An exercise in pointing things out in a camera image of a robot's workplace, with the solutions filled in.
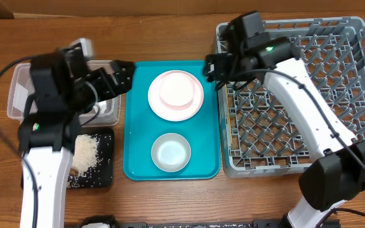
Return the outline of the pink bowl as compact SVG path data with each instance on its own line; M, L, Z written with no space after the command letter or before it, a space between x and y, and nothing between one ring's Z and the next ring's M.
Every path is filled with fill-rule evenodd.
M182 72L170 72L160 84L160 98L169 106L183 107L190 104L195 95L193 79Z

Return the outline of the brown food piece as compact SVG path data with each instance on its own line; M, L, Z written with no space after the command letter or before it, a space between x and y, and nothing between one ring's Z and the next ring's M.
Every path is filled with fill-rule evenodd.
M78 176L78 170L71 168L69 174L73 177L76 177L76 176Z

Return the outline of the grey small bowl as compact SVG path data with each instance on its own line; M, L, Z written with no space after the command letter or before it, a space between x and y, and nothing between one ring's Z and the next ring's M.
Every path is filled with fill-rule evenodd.
M191 158L191 146L180 134L167 133L158 137L151 147L151 159L164 172L182 170Z

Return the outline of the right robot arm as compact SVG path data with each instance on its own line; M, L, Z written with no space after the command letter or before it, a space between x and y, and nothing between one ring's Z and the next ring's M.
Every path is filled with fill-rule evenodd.
M279 226L321 227L365 191L365 141L355 142L311 81L300 51L287 37L272 39L258 11L231 20L221 37L227 51L206 56L207 81L216 90L228 83L240 90L260 80L283 105L312 158L298 180L302 197Z

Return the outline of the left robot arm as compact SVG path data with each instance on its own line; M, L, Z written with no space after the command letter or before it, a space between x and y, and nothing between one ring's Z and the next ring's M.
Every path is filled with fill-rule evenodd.
M63 227L67 181L81 114L132 88L136 66L113 60L91 70L81 47L30 59L34 93L18 128L22 153L21 227Z

